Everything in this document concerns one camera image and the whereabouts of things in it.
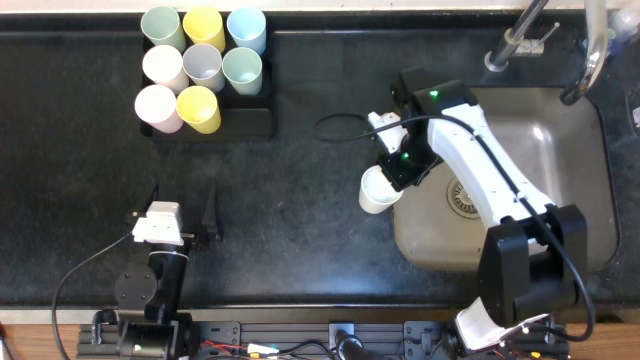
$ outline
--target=white cup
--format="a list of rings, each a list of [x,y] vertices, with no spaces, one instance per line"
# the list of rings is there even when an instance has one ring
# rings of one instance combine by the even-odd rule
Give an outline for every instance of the white cup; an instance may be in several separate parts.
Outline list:
[[[180,16],[168,6],[157,6],[142,15],[140,28],[155,45],[169,45],[183,52],[187,47]]]
[[[164,85],[175,94],[189,86],[189,78],[182,70],[182,55],[169,45],[158,45],[147,51],[142,59],[142,71],[151,81]]]
[[[382,173],[380,165],[367,169],[360,181],[360,206],[369,214],[379,214],[400,200],[403,191],[396,192]]]
[[[256,8],[233,10],[227,18],[227,29],[240,47],[247,47],[259,55],[267,48],[267,19]]]
[[[222,55],[213,45],[197,44],[189,47],[182,57],[182,66],[196,85],[207,87],[214,93],[224,87]]]
[[[176,96],[164,85],[150,85],[142,89],[135,102],[138,117],[164,133],[174,133],[184,121],[176,112]]]
[[[222,72],[240,95],[256,95],[262,89],[262,59],[249,48],[235,48],[222,59]]]

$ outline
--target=white wall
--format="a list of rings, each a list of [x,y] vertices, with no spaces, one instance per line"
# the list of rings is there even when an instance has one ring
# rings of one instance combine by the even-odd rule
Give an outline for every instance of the white wall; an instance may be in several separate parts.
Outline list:
[[[607,7],[620,8],[638,0],[606,0]],[[406,9],[522,9],[529,0],[0,0],[0,13],[31,12],[142,12],[155,5],[186,10],[213,5],[229,11],[243,6],[265,10],[406,10]],[[551,0],[547,9],[579,9],[583,0]]]

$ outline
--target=faucet spout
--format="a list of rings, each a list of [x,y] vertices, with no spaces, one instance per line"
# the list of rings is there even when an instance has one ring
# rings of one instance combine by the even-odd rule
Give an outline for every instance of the faucet spout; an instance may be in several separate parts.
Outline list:
[[[575,104],[595,83],[608,49],[607,8],[604,0],[585,0],[587,18],[587,54],[584,69],[575,84],[565,89],[560,100],[565,105]]]

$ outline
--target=faucet handle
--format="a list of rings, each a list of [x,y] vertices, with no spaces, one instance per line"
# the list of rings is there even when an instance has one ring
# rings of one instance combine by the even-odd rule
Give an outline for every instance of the faucet handle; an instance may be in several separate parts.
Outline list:
[[[544,53],[544,43],[549,36],[553,34],[560,27],[560,23],[553,24],[551,30],[549,30],[542,39],[524,39],[522,43],[516,48],[514,56],[540,56]]]

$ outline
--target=sink basin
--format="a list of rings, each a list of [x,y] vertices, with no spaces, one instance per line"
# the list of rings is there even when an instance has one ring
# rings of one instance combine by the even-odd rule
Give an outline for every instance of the sink basin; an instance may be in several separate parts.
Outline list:
[[[618,233],[601,121],[581,99],[564,106],[557,88],[474,88],[491,131],[523,174],[558,205],[576,204],[587,219],[588,266],[605,267]],[[394,205],[394,233],[404,256],[432,270],[476,270],[486,229],[446,164]]]

